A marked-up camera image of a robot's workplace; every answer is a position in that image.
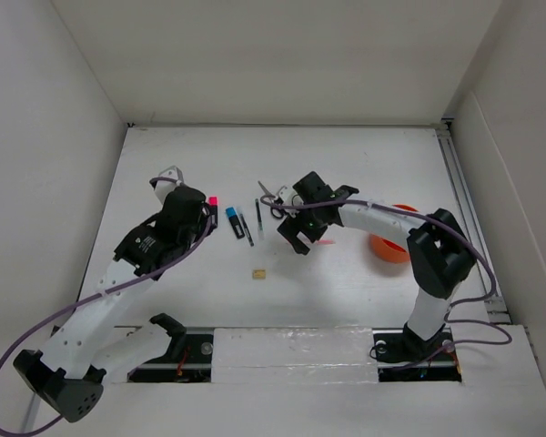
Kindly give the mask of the green capped pen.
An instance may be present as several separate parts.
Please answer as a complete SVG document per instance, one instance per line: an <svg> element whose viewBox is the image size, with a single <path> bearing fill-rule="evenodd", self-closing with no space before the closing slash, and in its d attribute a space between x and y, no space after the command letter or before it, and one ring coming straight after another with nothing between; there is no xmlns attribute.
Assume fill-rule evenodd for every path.
<svg viewBox="0 0 546 437"><path fill-rule="evenodd" d="M257 223L258 223L258 239L264 240L265 233L264 233L264 224L263 224L263 218L261 213L261 206L260 201L258 198L255 198L255 208L256 208L256 217L257 217Z"/></svg>

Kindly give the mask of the pink pen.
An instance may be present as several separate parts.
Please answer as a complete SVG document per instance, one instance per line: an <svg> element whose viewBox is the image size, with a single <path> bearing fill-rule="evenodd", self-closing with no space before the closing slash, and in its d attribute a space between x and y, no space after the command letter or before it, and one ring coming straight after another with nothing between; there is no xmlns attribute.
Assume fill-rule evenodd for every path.
<svg viewBox="0 0 546 437"><path fill-rule="evenodd" d="M316 241L315 243L312 243L312 244L315 244L315 245L334 245L334 244L336 244L336 242L333 239L320 239L320 240L318 240L318 241Z"/></svg>

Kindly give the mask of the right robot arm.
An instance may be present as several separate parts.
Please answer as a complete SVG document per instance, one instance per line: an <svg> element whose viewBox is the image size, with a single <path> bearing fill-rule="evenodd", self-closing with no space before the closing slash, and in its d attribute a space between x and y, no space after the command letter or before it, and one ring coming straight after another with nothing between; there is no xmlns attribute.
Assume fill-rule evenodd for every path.
<svg viewBox="0 0 546 437"><path fill-rule="evenodd" d="M331 225L368 232L408 254L418 295L401 333L374 346L378 361L421 361L442 345L451 300L475 264L449 211L439 208L420 218L413 210L364 200L357 188L332 188L314 171L274 196L270 206L284 212L278 233L300 255Z"/></svg>

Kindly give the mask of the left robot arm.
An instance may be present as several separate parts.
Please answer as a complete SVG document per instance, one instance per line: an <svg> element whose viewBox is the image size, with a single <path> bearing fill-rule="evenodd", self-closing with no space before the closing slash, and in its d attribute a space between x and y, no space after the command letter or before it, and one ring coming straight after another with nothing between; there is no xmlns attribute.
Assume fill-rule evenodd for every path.
<svg viewBox="0 0 546 437"><path fill-rule="evenodd" d="M123 340L108 344L123 314L162 274L208 235L212 219L201 191L179 186L160 211L116 247L92 301L76 310L38 350L22 350L14 367L28 387L68 422L85 418L106 384L155 358L178 359L187 329L160 313Z"/></svg>

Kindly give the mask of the pink capped highlighter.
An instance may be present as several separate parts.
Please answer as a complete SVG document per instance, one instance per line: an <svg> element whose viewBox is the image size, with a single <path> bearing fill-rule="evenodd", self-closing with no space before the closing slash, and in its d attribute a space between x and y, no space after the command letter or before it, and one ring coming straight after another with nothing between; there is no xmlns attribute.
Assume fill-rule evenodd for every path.
<svg viewBox="0 0 546 437"><path fill-rule="evenodd" d="M208 208L212 217L216 218L218 215L218 199L217 197L208 198Z"/></svg>

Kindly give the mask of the black gel pen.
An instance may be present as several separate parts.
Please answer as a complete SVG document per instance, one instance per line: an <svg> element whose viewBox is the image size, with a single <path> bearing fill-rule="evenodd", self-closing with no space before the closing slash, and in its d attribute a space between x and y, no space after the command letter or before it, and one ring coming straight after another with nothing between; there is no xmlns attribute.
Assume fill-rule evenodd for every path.
<svg viewBox="0 0 546 437"><path fill-rule="evenodd" d="M254 240L252 238L250 229L248 227L247 221L245 219L245 215L244 215L241 207L238 207L237 213L238 213L238 218L239 218L240 223L241 223L241 227L243 228L243 231L244 231L244 233L246 235L246 238L248 240L248 244L249 244L249 246L251 248L253 248L253 247L255 247L255 243L254 243Z"/></svg>

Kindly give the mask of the blue capped highlighter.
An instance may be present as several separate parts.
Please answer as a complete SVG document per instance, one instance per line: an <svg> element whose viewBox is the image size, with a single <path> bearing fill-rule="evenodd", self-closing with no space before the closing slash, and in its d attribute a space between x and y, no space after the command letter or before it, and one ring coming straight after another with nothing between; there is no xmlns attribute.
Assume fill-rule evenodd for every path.
<svg viewBox="0 0 546 437"><path fill-rule="evenodd" d="M241 225L239 216L234 207L226 208L227 220L235 234L237 239L243 239L245 237L245 231Z"/></svg>

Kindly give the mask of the small yellow eraser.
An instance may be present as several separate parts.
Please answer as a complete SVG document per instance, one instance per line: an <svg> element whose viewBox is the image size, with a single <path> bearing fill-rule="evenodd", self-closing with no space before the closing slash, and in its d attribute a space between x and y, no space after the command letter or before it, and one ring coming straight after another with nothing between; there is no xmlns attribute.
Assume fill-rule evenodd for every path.
<svg viewBox="0 0 546 437"><path fill-rule="evenodd" d="M252 270L252 279L265 279L267 273L264 269L253 269Z"/></svg>

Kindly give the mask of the orange round divided container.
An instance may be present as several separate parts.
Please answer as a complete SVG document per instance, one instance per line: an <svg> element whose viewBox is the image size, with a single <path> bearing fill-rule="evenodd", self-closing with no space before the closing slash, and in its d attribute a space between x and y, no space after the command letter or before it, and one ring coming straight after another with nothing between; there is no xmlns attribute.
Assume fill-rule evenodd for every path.
<svg viewBox="0 0 546 437"><path fill-rule="evenodd" d="M391 264L410 263L408 251L396 242L375 234L369 235L369 248L379 259Z"/></svg>

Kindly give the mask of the black handled scissors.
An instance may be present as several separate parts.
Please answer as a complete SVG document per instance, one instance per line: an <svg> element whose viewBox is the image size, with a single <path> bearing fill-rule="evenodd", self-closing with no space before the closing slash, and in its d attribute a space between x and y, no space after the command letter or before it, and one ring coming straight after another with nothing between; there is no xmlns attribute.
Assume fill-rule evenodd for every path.
<svg viewBox="0 0 546 437"><path fill-rule="evenodd" d="M266 188L266 186L260 180L258 181L258 185L259 185L259 187L261 188L261 190L264 193L264 198L266 200L266 205L269 205L269 210L270 210L270 213L271 213L272 217L274 219L283 219L283 218L278 218L277 215L276 215L277 208L280 208L280 205L275 205L274 204L274 198L275 198L277 192L275 192L275 193L271 192L268 188Z"/></svg>

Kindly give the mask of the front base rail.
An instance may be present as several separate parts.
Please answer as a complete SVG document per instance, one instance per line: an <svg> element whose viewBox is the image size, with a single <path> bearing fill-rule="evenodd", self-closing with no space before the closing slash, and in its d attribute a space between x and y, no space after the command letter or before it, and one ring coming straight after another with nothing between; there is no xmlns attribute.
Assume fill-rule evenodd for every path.
<svg viewBox="0 0 546 437"><path fill-rule="evenodd" d="M389 364L396 330L195 329L182 351L148 361L125 376L132 383L371 384L460 382L455 353L443 352L413 368Z"/></svg>

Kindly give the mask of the aluminium rail right side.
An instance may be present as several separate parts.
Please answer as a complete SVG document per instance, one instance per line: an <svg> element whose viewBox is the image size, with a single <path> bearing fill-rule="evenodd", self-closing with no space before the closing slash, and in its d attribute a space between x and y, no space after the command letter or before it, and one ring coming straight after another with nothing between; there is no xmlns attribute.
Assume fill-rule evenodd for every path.
<svg viewBox="0 0 546 437"><path fill-rule="evenodd" d="M463 226L467 239L485 259L488 266L493 269L490 253L477 217L476 209L471 199L467 180L460 166L459 157L453 143L451 134L453 120L443 118L435 127L436 137L440 144L440 152L447 168L452 190L458 204L459 222ZM485 300L484 306L490 318L495 324L512 324L511 315L501 293L498 279L495 279L495 294Z"/></svg>

